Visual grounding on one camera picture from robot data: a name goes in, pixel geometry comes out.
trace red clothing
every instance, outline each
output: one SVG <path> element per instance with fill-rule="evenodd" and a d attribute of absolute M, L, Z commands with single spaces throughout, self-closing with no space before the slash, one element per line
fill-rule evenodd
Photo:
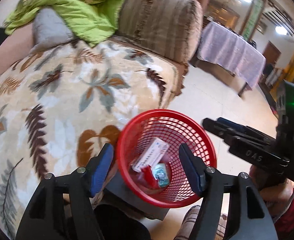
<path fill-rule="evenodd" d="M 278 233 L 289 233 L 294 228 L 294 199 L 287 212 L 274 224 Z"/>

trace lime green fabric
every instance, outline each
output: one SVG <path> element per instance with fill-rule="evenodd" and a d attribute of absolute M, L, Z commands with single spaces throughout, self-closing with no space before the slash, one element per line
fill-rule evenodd
<path fill-rule="evenodd" d="M 113 35 L 124 0 L 20 0 L 6 19 L 6 34 L 32 21 L 43 6 L 52 8 L 80 39 L 95 46 Z"/>

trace metal screw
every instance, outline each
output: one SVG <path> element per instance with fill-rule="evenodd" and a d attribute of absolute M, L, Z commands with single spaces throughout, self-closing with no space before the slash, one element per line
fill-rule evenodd
<path fill-rule="evenodd" d="M 45 176 L 44 176 L 44 178 L 45 178 L 45 179 L 50 179 L 52 176 L 53 176 L 53 174 L 51 174 L 51 173 L 46 173 Z"/>
<path fill-rule="evenodd" d="M 86 168 L 85 167 L 79 167 L 78 169 L 77 169 L 77 172 L 78 173 L 84 173 L 86 171 Z"/>
<path fill-rule="evenodd" d="M 241 178 L 243 178 L 243 179 L 247 179 L 247 178 L 249 178 L 248 173 L 245 173 L 245 172 L 241 172 L 241 173 L 240 173 L 240 176 L 241 176 Z"/>
<path fill-rule="evenodd" d="M 216 169 L 214 167 L 209 166 L 209 167 L 207 167 L 206 171 L 209 173 L 214 173 L 216 171 Z"/>

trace pink tablecloth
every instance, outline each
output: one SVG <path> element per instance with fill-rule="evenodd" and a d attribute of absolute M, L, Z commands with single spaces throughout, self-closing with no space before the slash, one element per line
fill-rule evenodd
<path fill-rule="evenodd" d="M 254 88 L 265 66 L 265 57 L 244 39 L 211 22 L 202 31 L 197 57 L 243 78 Z"/>

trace red plastic basket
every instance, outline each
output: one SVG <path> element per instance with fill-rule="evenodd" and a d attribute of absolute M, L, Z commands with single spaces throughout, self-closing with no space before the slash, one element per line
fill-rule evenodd
<path fill-rule="evenodd" d="M 148 195 L 133 181 L 130 164 L 139 156 L 153 137 L 169 143 L 172 177 L 169 186 L 158 194 Z M 155 109 L 133 118 L 118 139 L 116 155 L 119 171 L 127 186 L 144 201 L 162 208 L 179 208 L 200 199 L 192 190 L 179 160 L 181 143 L 188 144 L 195 156 L 207 166 L 216 167 L 216 152 L 205 130 L 191 118 L 176 111 Z"/>

